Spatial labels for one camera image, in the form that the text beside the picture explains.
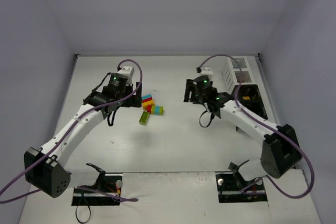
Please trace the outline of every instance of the green block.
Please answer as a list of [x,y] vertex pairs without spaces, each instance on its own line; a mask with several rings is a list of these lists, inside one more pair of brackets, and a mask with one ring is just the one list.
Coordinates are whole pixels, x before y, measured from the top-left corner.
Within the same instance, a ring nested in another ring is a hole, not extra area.
[[140,123],[141,125],[146,125],[147,120],[148,120],[148,118],[149,118],[149,115],[150,115],[150,113],[147,112],[147,111],[142,112],[142,115],[141,115],[141,117],[140,117],[139,123]]

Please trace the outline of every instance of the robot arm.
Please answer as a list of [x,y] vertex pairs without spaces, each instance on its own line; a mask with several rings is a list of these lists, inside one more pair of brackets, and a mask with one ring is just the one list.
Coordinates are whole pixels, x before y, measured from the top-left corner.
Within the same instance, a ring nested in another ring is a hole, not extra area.
[[[55,145],[58,144],[65,133],[74,123],[77,123],[71,133],[48,155],[48,158],[26,174],[26,180],[29,183],[53,198],[61,195],[68,187],[94,185],[94,189],[99,189],[101,183],[104,182],[105,176],[105,171],[101,168],[93,164],[87,164],[90,167],[84,170],[65,170],[64,167],[82,140],[112,112],[115,112],[120,106],[141,106],[140,87],[136,95],[133,95],[124,102],[94,110],[96,106],[120,100],[130,94],[133,89],[133,74],[133,67],[123,67],[118,73],[112,73],[108,85],[102,88],[102,92],[97,92],[100,85],[93,89],[92,93],[84,99],[83,105],[79,108],[78,112],[56,136],[38,150],[32,147],[27,150],[24,155],[25,168],[55,148]],[[91,113],[83,117],[80,116],[90,109],[93,109]]]
[[230,121],[262,146],[259,159],[244,162],[240,166],[230,164],[229,169],[237,176],[237,185],[240,188],[257,177],[270,175],[279,178],[301,160],[301,154],[292,145],[271,130],[258,125],[245,115],[241,108],[248,111],[255,119],[283,133],[298,145],[295,131],[290,125],[281,127],[259,117],[242,105],[238,108],[232,95],[226,92],[218,93],[217,89],[212,87],[210,80],[212,73],[208,76],[202,72],[204,71],[202,70],[196,79],[187,80],[184,102],[190,101],[203,105],[209,113]]

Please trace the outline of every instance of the stack of colorful blocks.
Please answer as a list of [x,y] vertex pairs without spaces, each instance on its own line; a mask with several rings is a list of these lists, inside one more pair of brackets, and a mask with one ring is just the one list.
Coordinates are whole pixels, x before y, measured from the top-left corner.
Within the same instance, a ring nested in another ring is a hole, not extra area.
[[139,123],[142,125],[146,125],[147,120],[149,118],[149,114],[163,114],[163,107],[162,106],[155,106],[154,100],[151,94],[145,95],[142,97],[141,101],[142,108],[144,112],[141,115]]

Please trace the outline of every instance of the yellow block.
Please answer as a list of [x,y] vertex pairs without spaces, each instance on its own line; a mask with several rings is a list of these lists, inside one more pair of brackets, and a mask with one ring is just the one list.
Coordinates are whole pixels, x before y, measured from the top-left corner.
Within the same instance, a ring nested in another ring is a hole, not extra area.
[[146,109],[148,105],[155,105],[154,100],[150,100],[148,102],[143,102],[142,104],[143,109]]

